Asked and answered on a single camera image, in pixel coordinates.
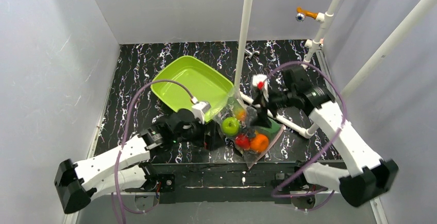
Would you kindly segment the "clear zip top bag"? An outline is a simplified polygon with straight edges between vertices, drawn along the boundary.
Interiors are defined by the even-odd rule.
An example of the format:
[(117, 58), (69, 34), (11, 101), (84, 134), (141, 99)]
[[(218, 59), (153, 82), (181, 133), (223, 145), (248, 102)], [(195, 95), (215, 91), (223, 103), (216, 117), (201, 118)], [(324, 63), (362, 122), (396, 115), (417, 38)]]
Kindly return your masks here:
[(253, 124), (257, 110), (237, 98), (234, 90), (226, 93), (209, 114), (218, 124), (220, 136), (233, 143), (248, 169), (273, 148), (285, 130), (284, 125), (271, 118), (267, 119), (270, 122), (268, 127)]

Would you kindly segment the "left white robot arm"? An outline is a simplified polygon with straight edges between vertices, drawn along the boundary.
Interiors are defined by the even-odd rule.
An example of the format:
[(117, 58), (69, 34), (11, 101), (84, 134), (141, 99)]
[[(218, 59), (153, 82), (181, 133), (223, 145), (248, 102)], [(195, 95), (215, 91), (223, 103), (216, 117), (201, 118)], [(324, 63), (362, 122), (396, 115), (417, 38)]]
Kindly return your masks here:
[(91, 201), (117, 189), (140, 188), (157, 194), (171, 192), (174, 176), (157, 173), (151, 159), (177, 142), (209, 149), (217, 137), (216, 122), (203, 124), (191, 111), (181, 109), (159, 118), (124, 146), (86, 160), (64, 160), (59, 164), (54, 179), (63, 212), (76, 213)]

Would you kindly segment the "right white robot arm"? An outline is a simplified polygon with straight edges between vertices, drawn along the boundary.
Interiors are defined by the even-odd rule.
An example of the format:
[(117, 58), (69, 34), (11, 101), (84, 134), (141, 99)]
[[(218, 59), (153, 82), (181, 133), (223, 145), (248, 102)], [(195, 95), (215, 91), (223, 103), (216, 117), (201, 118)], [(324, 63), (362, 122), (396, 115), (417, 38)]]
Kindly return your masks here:
[(333, 95), (326, 87), (310, 82), (304, 62), (280, 65), (271, 74), (281, 72), (284, 91), (268, 88), (270, 75), (254, 75), (251, 85), (256, 92), (254, 105), (257, 117), (252, 125), (269, 127), (269, 116), (283, 108), (302, 110), (329, 138), (328, 146), (340, 153), (345, 168), (335, 168), (318, 162), (313, 156), (289, 178), (272, 191), (274, 198), (286, 198), (285, 189), (292, 183), (319, 185), (339, 192), (354, 207), (385, 194), (391, 189), (399, 171), (394, 160), (385, 160), (373, 151), (347, 120), (346, 107), (340, 94)]

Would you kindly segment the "green fake apple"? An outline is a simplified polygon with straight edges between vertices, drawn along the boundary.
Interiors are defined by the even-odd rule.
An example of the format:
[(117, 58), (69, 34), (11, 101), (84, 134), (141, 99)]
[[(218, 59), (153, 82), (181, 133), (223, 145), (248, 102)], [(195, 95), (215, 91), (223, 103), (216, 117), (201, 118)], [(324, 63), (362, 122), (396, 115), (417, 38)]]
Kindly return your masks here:
[(240, 122), (235, 117), (227, 117), (221, 122), (221, 130), (227, 136), (235, 136), (240, 129)]

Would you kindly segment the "fake purple grapes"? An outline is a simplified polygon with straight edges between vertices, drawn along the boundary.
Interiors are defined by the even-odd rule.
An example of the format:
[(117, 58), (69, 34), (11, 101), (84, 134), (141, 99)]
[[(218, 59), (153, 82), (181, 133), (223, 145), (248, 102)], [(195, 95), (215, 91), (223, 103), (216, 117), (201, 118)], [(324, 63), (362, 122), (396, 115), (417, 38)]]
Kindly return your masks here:
[(248, 136), (249, 139), (253, 139), (256, 136), (256, 129), (252, 122), (257, 118), (256, 109), (247, 107), (245, 110), (245, 118), (243, 122), (243, 133)]

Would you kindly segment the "orange fake fruit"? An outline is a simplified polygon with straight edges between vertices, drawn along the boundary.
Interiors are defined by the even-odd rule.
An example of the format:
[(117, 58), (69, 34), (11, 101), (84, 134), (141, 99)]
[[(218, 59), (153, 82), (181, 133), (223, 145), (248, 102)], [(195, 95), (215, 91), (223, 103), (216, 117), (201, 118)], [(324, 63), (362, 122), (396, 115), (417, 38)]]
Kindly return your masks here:
[(268, 137), (264, 134), (258, 133), (256, 136), (250, 141), (250, 149), (257, 152), (264, 152), (270, 144)]

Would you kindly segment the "red fake fruit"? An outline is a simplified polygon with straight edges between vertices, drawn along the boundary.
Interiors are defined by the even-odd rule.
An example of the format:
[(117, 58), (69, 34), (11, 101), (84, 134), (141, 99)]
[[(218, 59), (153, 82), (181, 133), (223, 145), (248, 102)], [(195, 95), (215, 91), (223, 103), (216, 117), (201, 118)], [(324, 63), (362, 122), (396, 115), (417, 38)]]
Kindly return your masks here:
[(243, 149), (243, 150), (249, 150), (250, 149), (250, 139), (245, 134), (239, 134), (236, 136), (235, 144)]

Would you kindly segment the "lime green plastic tray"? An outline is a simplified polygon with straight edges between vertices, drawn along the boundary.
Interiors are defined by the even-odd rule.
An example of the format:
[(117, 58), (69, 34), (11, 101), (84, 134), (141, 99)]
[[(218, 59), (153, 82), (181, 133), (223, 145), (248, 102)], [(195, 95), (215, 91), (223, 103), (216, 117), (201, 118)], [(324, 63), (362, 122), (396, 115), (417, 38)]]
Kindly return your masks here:
[[(154, 81), (162, 79), (181, 83), (199, 101), (207, 101), (212, 107), (217, 106), (233, 89), (233, 83), (227, 77), (192, 56), (177, 58), (160, 71)], [(151, 90), (173, 111), (192, 106), (186, 90), (177, 84), (155, 83)]]

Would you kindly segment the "small metal fitting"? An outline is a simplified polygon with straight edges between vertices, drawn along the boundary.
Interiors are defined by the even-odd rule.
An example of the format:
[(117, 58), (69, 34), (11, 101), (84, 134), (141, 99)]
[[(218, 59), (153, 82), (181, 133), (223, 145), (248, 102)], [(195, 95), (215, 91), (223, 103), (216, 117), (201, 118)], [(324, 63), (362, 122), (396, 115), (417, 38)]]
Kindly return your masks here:
[(260, 52), (258, 50), (250, 50), (250, 49), (245, 49), (245, 58), (247, 60), (251, 60), (253, 57), (258, 57), (260, 55)]

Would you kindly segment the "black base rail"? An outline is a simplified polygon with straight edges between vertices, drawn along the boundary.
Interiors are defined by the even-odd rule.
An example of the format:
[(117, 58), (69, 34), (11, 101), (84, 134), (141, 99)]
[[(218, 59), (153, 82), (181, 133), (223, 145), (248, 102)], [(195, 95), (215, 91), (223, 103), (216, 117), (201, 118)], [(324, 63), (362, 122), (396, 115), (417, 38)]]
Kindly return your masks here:
[(300, 162), (154, 164), (161, 184), (161, 204), (186, 202), (274, 202), (272, 190), (291, 176)]

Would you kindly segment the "white PVC pipe frame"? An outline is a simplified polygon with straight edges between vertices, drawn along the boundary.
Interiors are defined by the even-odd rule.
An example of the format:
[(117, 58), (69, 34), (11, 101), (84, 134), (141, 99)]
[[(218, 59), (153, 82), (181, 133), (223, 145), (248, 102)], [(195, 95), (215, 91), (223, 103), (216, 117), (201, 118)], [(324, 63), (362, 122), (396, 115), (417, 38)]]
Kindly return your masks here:
[[(304, 57), (304, 62), (309, 63), (313, 54), (320, 48), (321, 39), (329, 30), (334, 19), (335, 12), (341, 0), (332, 0), (329, 8), (324, 13), (318, 13), (316, 21), (319, 22), (319, 30), (313, 40), (308, 40), (305, 46), (309, 52)], [(370, 74), (370, 72), (382, 61), (410, 32), (413, 26), (419, 22), (421, 18), (427, 15), (429, 10), (436, 5), (436, 0), (420, 0), (415, 7), (406, 15), (406, 17), (399, 23), (393, 32), (386, 38), (386, 40), (379, 46), (379, 48), (372, 54), (368, 61), (361, 67), (361, 69), (354, 75), (352, 80), (342, 90), (342, 94), (346, 97), (354, 91), (363, 80)]]

